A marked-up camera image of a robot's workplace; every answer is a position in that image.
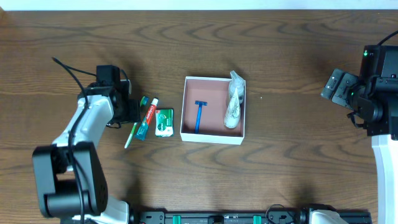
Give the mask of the blue disposable razor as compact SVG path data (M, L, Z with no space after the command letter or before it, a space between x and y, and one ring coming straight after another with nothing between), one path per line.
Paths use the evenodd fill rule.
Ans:
M199 128L200 128L202 107L206 106L208 103L205 101L196 101L195 104L198 105L197 119L196 119L196 123L195 123L195 134L198 134Z

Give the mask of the clear pump bottle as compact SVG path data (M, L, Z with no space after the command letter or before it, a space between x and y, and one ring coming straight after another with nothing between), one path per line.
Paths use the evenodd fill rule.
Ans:
M240 77L234 70L230 71L231 81L228 87L229 99L232 98L235 91L238 93L239 103L244 99L245 80Z

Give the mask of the white patterned cream tube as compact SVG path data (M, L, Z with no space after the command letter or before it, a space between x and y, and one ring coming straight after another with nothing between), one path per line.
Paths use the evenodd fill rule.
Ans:
M224 116L224 125L229 129L234 129L238 126L240 117L241 117L241 109L240 109L238 89L235 88Z

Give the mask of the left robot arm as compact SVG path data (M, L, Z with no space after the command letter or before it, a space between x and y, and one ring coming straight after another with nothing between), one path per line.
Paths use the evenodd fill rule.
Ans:
M50 145L32 154L39 209L62 223L129 223L125 201L108 193L96 152L105 127L139 119L131 82L95 82L78 95L68 126Z

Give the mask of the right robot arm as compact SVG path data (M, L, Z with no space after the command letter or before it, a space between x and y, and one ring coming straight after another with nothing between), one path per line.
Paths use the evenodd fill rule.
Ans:
M349 109L354 126L371 137L378 222L397 223L397 47L365 46L360 74L334 69L321 96Z

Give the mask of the green white soap bar pack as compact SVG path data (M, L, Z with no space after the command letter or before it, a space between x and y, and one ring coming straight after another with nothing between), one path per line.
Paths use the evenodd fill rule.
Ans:
M155 136L159 138L171 137L174 135L174 110L159 109L155 111Z

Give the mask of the green white toothbrush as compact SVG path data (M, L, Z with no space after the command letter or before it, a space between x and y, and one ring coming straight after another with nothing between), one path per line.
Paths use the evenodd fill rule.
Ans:
M142 111L142 110L144 109L144 107L145 107L145 105L147 104L148 100L149 100L149 97L148 97L148 96L143 96L143 97L141 98L141 102L140 102L140 111ZM133 140L134 133L135 133L135 131L136 131L136 128L137 128L137 125L138 125L138 124L139 124L138 122L134 123L134 125L133 125L133 127L132 127L132 129L131 129L131 132L130 132L130 134L129 134L129 137L128 137L128 139L127 139L125 145L124 145L124 148L125 148L125 149L127 149L127 148L129 147L131 141Z

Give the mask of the red teal toothpaste tube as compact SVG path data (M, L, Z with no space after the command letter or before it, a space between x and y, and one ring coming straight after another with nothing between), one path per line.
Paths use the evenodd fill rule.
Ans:
M139 129L137 130L137 133L135 134L136 139L139 139L141 141L145 140L150 122L152 121L153 115L155 114L155 111L157 109L158 102L159 102L158 98L154 98L152 100L149 109L147 110L147 113L144 117L144 120L142 121Z

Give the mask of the white square cardboard box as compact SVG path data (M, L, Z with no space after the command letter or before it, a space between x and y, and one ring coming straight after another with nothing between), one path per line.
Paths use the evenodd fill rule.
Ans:
M183 141L240 145L245 137L246 102L241 104L241 118L234 129L226 128L224 115L228 107L229 78L186 77L180 120L180 136ZM200 128L195 134L198 105L202 107Z

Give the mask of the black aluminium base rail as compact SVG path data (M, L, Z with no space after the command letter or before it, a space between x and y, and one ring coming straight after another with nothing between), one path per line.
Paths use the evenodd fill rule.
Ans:
M337 210L330 205L309 204L302 208L271 205L265 212L167 212L133 213L128 223L138 224L310 224L349 223L371 224L371 214L365 210Z

